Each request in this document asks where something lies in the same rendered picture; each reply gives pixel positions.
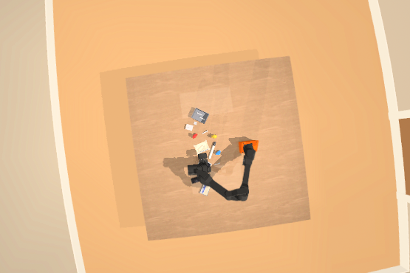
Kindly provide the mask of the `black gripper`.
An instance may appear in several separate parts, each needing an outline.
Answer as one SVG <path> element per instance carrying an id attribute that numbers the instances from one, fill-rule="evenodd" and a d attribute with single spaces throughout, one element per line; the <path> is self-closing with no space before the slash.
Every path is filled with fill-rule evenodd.
<path id="1" fill-rule="evenodd" d="M 201 160 L 199 160 L 199 163 L 201 163 L 201 165 L 206 164 L 208 166 L 208 160 L 207 160 L 207 154 L 206 153 L 199 153 L 198 154 L 198 159 L 201 159 Z"/>

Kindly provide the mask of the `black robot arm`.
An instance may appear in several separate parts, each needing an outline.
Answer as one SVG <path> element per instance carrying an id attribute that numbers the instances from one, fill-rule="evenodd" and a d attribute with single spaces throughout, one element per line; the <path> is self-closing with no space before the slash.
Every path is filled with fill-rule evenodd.
<path id="1" fill-rule="evenodd" d="M 211 172 L 211 166 L 207 166 L 206 164 L 188 165 L 188 175 L 197 175 L 201 184 L 213 188 L 228 201 L 247 201 L 250 166 L 252 165 L 256 151 L 254 150 L 253 143 L 244 145 L 243 151 L 245 153 L 242 164 L 245 166 L 244 177 L 240 187 L 235 190 L 227 190 L 222 185 L 216 183 L 208 174 L 208 172 Z"/>

